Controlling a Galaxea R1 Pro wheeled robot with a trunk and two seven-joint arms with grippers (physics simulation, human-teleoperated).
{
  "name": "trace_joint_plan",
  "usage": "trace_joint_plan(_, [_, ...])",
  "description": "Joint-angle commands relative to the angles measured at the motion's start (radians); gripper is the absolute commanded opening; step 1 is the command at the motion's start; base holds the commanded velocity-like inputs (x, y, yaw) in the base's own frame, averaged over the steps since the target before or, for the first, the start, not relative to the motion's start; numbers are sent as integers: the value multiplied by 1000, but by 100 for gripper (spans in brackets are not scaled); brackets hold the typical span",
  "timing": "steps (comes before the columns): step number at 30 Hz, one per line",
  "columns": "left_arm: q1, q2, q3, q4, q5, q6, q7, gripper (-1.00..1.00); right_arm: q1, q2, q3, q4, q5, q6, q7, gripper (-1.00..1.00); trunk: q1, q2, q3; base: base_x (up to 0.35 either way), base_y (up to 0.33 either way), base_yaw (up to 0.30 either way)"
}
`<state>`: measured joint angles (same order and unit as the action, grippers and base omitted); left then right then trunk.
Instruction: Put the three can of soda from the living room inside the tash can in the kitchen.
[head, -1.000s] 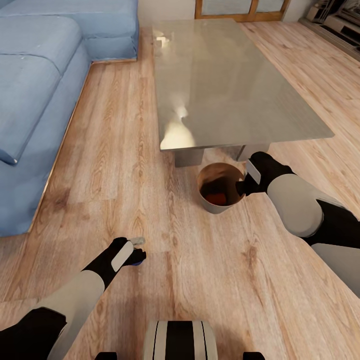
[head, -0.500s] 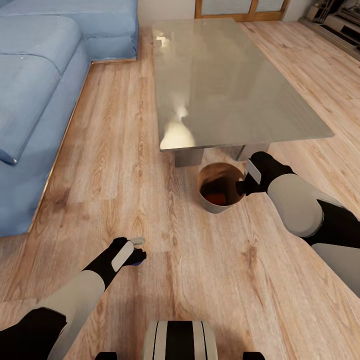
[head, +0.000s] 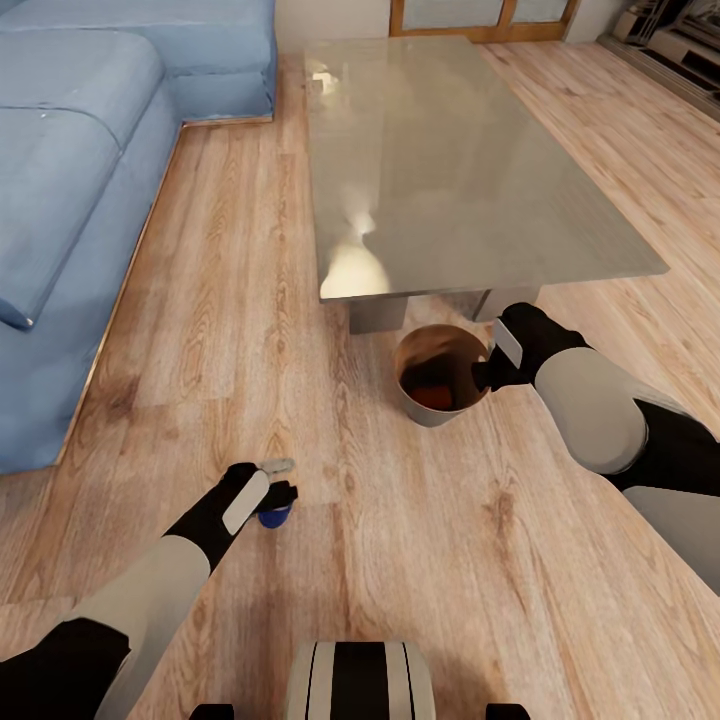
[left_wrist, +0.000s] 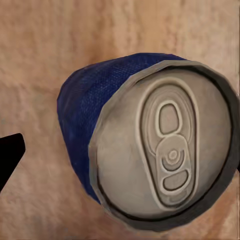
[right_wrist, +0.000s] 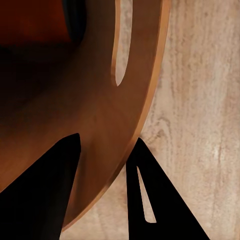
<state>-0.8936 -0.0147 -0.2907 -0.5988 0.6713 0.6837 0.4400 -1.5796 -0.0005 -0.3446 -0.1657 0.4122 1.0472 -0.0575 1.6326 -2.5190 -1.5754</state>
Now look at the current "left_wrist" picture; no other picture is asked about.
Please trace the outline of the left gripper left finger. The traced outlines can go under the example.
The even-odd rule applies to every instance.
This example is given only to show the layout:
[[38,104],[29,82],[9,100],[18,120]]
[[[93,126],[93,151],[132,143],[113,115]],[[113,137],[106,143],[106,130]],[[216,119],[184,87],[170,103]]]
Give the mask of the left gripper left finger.
[[21,133],[0,138],[0,192],[25,152]]

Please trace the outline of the can of soda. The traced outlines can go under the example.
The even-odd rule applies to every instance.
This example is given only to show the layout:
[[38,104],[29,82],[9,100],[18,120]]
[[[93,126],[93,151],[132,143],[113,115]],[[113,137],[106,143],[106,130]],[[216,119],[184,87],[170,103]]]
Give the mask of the can of soda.
[[136,53],[71,74],[57,98],[88,195],[133,231],[165,233],[211,209],[240,163],[240,97],[206,64]]

